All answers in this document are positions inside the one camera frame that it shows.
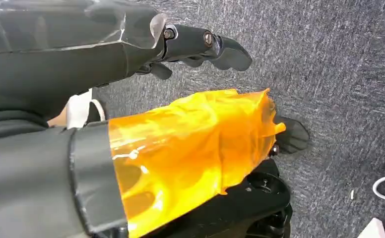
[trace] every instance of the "gray carpet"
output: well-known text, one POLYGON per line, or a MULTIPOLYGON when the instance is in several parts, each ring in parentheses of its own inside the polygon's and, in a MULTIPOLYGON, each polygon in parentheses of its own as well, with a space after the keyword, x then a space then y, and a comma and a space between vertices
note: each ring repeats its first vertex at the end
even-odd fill
POLYGON ((385 201, 371 191, 385 176, 385 0, 146 2, 173 23, 238 40, 254 63, 242 73, 174 63, 167 81, 113 83, 97 91, 111 116, 196 91, 270 87, 278 112, 300 120, 312 137, 307 151, 277 158, 293 190, 292 237, 354 238, 373 217, 385 225, 385 201))

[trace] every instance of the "robotic hand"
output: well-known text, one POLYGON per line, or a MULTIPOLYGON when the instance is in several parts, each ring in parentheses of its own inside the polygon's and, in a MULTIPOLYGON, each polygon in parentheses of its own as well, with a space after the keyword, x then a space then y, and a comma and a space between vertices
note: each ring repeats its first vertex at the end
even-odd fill
POLYGON ((89 88, 135 73, 167 79, 171 71, 163 62, 198 67, 205 60, 222 70, 242 71, 252 63, 236 41, 167 25, 166 15, 148 5, 0 0, 0 109, 49 120, 70 96, 89 88))

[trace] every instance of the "black mechanical base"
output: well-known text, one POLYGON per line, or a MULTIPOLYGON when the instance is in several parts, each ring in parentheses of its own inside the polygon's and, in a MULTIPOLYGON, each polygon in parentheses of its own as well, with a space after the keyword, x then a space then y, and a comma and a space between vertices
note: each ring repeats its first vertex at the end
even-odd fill
POLYGON ((290 192, 274 160, 227 192, 144 238, 289 238, 290 192))

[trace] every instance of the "screw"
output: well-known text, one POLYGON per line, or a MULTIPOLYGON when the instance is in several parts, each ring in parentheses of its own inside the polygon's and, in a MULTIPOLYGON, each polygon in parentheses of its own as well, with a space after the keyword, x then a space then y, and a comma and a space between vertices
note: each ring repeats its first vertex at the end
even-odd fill
POLYGON ((168 39, 173 39, 175 37, 175 32, 172 29, 166 29, 163 32, 163 37, 168 40, 168 39))
POLYGON ((213 35, 208 31, 204 33, 204 42, 208 47, 213 45, 213 35))
POLYGON ((270 152, 268 153, 269 156, 274 156, 279 154, 279 146, 278 145, 273 145, 271 148, 270 152))

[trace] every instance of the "orange plastic wrap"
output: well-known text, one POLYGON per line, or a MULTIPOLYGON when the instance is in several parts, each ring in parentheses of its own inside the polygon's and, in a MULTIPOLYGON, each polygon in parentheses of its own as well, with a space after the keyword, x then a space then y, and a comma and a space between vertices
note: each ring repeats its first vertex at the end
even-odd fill
POLYGON ((112 119, 110 144, 130 238, 239 184, 267 157, 274 103, 263 92, 195 93, 166 107, 112 119))

